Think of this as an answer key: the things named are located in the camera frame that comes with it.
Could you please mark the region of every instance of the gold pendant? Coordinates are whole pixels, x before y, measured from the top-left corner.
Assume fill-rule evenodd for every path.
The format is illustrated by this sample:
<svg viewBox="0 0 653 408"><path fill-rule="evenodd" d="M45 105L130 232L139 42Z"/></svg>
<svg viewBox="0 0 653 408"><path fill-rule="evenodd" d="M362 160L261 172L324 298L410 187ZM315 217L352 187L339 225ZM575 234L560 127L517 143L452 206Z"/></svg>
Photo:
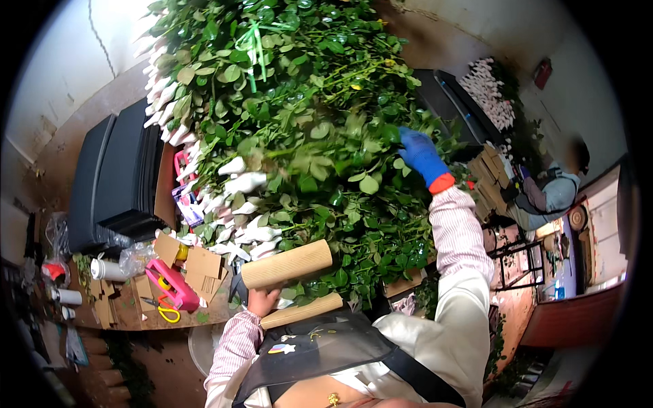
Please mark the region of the gold pendant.
<svg viewBox="0 0 653 408"><path fill-rule="evenodd" d="M329 396L328 396L329 404L333 404L333 406L335 407L335 406L338 405L338 401L339 401L339 399L338 399L337 394L329 394Z"/></svg>

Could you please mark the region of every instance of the floor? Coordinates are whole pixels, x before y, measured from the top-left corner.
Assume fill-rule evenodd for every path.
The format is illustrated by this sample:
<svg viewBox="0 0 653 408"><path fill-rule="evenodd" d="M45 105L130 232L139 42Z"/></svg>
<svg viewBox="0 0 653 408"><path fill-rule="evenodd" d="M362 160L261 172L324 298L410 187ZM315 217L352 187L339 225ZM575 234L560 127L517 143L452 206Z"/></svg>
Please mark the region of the floor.
<svg viewBox="0 0 653 408"><path fill-rule="evenodd" d="M433 16L397 13L383 7L378 10L383 19L389 21L389 31L409 39L403 57L411 67L444 69L462 76L467 73L469 61L492 54L487 45ZM146 77L141 73L144 68L141 65L121 74L98 91L56 131L52 141L43 149L37 161L43 176L37 179L30 174L25 185L33 188L33 194L48 211L68 208L76 162L86 132L108 114L119 112L145 96ZM518 274L517 264L506 266L507 275ZM496 287L497 282L496 277L492 287ZM501 313L506 314L503 353L508 359L499 361L502 369L511 360L534 308L533 290L493 292L492 301L499 305ZM152 394L156 406L202 406L206 397L202 386L204 377L189 354L187 332L162 330L149 332L147 336L147 341L135 343L133 356L146 365L156 386ZM148 345L152 343L158 345L156 349Z"/></svg>

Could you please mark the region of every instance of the pink tape dispenser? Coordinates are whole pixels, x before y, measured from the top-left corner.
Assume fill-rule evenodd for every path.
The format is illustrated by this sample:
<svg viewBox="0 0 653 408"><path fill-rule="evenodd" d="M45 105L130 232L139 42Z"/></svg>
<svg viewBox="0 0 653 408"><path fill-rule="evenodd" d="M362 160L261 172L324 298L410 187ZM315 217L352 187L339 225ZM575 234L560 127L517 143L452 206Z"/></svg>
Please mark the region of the pink tape dispenser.
<svg viewBox="0 0 653 408"><path fill-rule="evenodd" d="M151 260L145 273L168 296L175 310L194 311L199 307L200 298L183 280L182 273L168 268L161 259Z"/></svg>

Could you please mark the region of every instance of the purple package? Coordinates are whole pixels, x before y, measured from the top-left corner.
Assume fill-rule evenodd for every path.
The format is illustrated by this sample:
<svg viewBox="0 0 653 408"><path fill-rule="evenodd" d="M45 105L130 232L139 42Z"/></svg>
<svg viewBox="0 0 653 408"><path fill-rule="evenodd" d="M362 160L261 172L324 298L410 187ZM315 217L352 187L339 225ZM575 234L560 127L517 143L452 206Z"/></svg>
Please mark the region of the purple package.
<svg viewBox="0 0 653 408"><path fill-rule="evenodd" d="M177 207L182 211L183 218L188 223L188 226L193 228L198 225L204 224L204 213L197 204L195 194L191 191L182 196L182 190L186 186L181 185L172 190L172 197L177 203Z"/></svg>

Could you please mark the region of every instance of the cable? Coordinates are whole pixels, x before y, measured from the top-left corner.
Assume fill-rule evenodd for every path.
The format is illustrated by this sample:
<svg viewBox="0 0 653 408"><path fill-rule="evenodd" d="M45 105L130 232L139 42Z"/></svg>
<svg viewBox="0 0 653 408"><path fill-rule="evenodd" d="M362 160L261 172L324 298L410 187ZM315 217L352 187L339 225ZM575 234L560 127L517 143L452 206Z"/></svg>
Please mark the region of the cable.
<svg viewBox="0 0 653 408"><path fill-rule="evenodd" d="M93 18L91 17L91 0L88 0L88 22L91 24L91 30L93 30L93 34L95 34L95 39L97 39L97 42L100 43L100 47L102 47L102 51L104 51L104 57L106 58L106 63L109 64L109 69L111 69L111 74L114 76L114 79L116 79L116 72L114 71L114 66L111 65L111 60L109 59L109 53L108 51L106 51L106 47L104 46L104 43L102 43L102 39L100 39L100 34L97 33L97 30L93 25Z"/></svg>

